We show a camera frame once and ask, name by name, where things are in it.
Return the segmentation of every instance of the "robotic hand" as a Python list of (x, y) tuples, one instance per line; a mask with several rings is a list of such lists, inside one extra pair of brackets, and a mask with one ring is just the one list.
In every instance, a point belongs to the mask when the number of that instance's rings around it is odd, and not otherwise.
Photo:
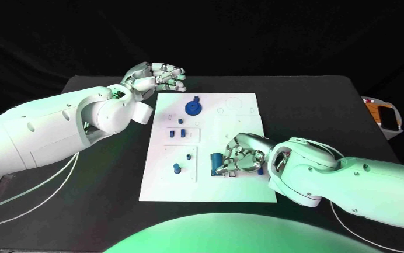
[(187, 91), (184, 74), (170, 64), (144, 62), (120, 84), (35, 100), (6, 111), (0, 115), (0, 177), (66, 159), (120, 133), (131, 120), (148, 124), (154, 108), (141, 101), (155, 90)]
[(250, 133), (230, 141), (224, 161), (234, 150), (243, 159), (220, 166), (217, 173), (255, 172), (268, 162), (269, 187), (296, 203), (317, 207), (325, 197), (351, 214), (404, 227), (402, 164), (344, 157), (328, 145), (296, 137), (276, 144)]

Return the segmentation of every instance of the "table surface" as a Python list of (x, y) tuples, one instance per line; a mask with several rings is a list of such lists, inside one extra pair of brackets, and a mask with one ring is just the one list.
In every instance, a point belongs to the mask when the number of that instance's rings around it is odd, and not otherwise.
[[(109, 86), (120, 80), (122, 77), (74, 76), (64, 93)], [(347, 77), (188, 77), (185, 83), (191, 93), (256, 92), (265, 133), (276, 141), (302, 137), (334, 146), (347, 156), (400, 163)], [(155, 108), (157, 101), (158, 93), (145, 103)], [(103, 251), (152, 225), (221, 212), (281, 217), (356, 238), (343, 228), (327, 199), (317, 208), (301, 206), (279, 194), (278, 203), (141, 202), (152, 124), (154, 116), (146, 126), (132, 122), (122, 133), (80, 153), (73, 176), (58, 194), (31, 214), (0, 224), (0, 248)], [(67, 162), (69, 159), (8, 175), (0, 200), (40, 184)], [(2, 220), (44, 201), (69, 170), (47, 186), (2, 206)], [(404, 249), (402, 228), (357, 217), (338, 207), (337, 212), (354, 232), (384, 246)]]

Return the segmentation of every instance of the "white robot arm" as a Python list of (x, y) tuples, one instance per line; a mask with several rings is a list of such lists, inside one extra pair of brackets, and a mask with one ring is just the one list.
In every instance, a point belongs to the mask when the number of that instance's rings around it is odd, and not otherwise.
[(325, 197), (351, 214), (404, 227), (402, 164), (343, 155), (337, 160), (337, 150), (322, 143), (294, 137), (276, 144), (250, 133), (232, 140), (224, 161), (233, 150), (243, 158), (220, 166), (217, 173), (256, 172), (268, 162), (269, 186), (296, 203), (317, 207)]
[[(131, 120), (148, 124), (154, 108), (142, 103), (155, 90), (187, 91), (185, 71), (141, 63), (120, 84), (28, 102), (0, 115), (0, 177), (48, 165), (122, 132)], [(84, 131), (84, 122), (90, 123)]]

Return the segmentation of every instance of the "hole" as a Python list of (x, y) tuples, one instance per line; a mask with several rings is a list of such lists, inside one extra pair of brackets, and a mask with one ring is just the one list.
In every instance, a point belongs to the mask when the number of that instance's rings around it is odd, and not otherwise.
[(35, 132), (37, 128), (34, 127), (32, 123), (28, 123), (28, 129), (31, 130), (31, 132)]
[(67, 111), (63, 112), (63, 115), (66, 117), (66, 120), (70, 120), (70, 113)]

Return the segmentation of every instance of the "blue knob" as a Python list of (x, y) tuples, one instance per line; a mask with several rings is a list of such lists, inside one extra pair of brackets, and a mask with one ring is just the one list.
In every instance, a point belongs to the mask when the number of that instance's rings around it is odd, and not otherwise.
[(185, 111), (191, 116), (197, 116), (203, 111), (203, 106), (200, 103), (200, 97), (194, 98), (194, 101), (188, 102), (185, 105)]
[(180, 174), (181, 173), (181, 167), (180, 164), (175, 164), (175, 173)]

